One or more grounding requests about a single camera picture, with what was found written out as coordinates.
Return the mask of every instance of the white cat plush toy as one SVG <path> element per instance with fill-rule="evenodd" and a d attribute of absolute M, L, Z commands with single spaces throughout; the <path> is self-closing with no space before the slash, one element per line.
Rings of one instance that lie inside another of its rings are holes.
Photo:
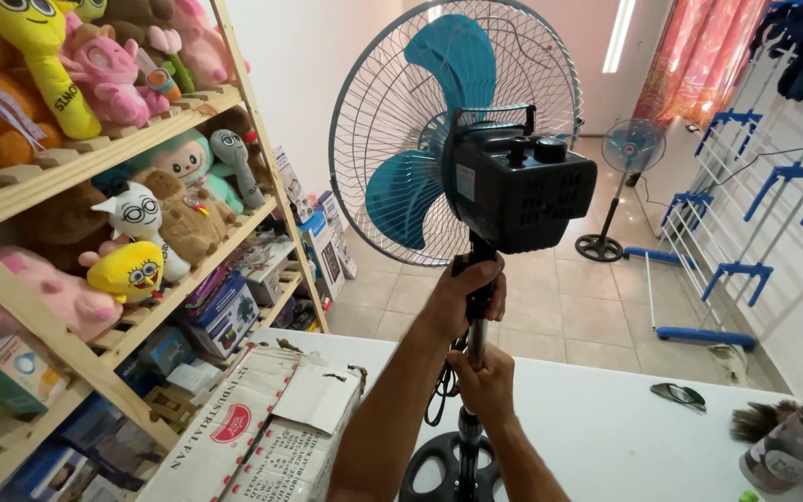
<path fill-rule="evenodd" d="M 128 190 L 99 205 L 93 205 L 92 209 L 110 214 L 112 238 L 127 235 L 135 240 L 146 240 L 159 245 L 163 251 L 163 279 L 173 282 L 191 271 L 191 264 L 183 260 L 160 237 L 160 227 L 163 224 L 160 204 L 146 186 L 129 181 Z"/>

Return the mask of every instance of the white table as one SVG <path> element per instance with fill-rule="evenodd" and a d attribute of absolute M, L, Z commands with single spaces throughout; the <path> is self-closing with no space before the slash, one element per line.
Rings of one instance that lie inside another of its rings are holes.
<path fill-rule="evenodd" d="M 396 347 L 381 340 L 274 329 L 258 330 L 251 338 L 271 344 L 286 338 L 331 362 L 364 366 L 367 390 Z M 708 414 L 654 395 L 650 385 L 659 382 L 696 389 Z M 737 463 L 747 446 L 729 436 L 731 412 L 749 401 L 776 403 L 788 396 L 517 357 L 513 397 L 528 438 L 574 502 L 735 502 L 753 487 Z M 423 425 L 418 448 L 456 431 L 460 407 L 459 397 L 448 399 L 441 423 Z M 432 486 L 437 484 L 436 477 Z M 762 499 L 799 501 L 803 491 Z M 500 490 L 496 500 L 506 501 L 506 493 Z"/>

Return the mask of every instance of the curtain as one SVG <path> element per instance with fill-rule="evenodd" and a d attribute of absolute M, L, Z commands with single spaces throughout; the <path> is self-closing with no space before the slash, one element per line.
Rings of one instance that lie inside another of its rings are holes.
<path fill-rule="evenodd" d="M 727 107 L 769 0 L 675 0 L 633 117 L 705 128 Z"/>

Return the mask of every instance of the fan grille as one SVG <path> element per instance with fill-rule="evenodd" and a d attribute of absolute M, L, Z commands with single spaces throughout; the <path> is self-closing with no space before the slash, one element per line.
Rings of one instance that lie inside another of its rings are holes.
<path fill-rule="evenodd" d="M 386 159 L 404 150 L 426 149 L 430 132 L 444 125 L 446 104 L 440 85 L 402 53 L 437 8 L 441 15 L 457 13 L 475 20 L 491 40 L 497 71 L 492 106 L 535 105 L 535 132 L 564 135 L 571 144 L 577 139 L 581 111 L 578 78 L 565 46 L 549 24 L 517 2 L 429 2 L 378 35 L 337 99 L 330 131 L 331 180 L 342 211 L 366 242 L 386 256 L 424 266 L 445 266 L 468 251 L 467 228 L 454 217 L 445 198 L 435 200 L 427 212 L 425 247 L 412 249 L 389 239 L 370 220 L 365 192 L 370 176 Z M 438 167 L 433 163 L 423 171 Z M 538 218 L 545 211 L 552 213 L 557 201 L 538 201 L 540 194 L 535 195 L 535 208 L 523 208 L 523 214 Z"/>

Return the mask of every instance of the stand fan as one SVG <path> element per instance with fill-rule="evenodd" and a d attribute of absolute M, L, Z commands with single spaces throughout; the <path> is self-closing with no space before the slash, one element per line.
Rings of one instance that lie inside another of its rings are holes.
<path fill-rule="evenodd" d="M 582 235 L 574 248 L 582 257 L 595 262 L 616 262 L 625 253 L 619 242 L 606 234 L 619 207 L 622 188 L 630 176 L 647 171 L 665 154 L 665 133 L 652 120 L 631 119 L 619 122 L 603 138 L 603 159 L 622 174 L 619 189 L 612 198 L 606 221 L 599 234 Z"/>
<path fill-rule="evenodd" d="M 596 183 L 596 164 L 568 151 L 580 106 L 565 46 L 528 7 L 435 0 L 385 28 L 349 72 L 330 127 L 331 186 L 352 228 L 407 264 L 452 264 L 457 274 L 497 251 L 551 247 L 586 215 Z M 454 345 L 475 369 L 492 292 L 469 295 L 470 326 Z M 434 396 L 454 396 L 447 363 L 437 376 Z M 439 423 L 441 411 L 428 415 Z M 401 502 L 494 498 L 497 462 L 476 468 L 480 449 L 493 455 L 482 424 L 462 407 L 459 428 L 412 457 Z M 430 457 L 444 478 L 418 493 L 414 478 Z"/>

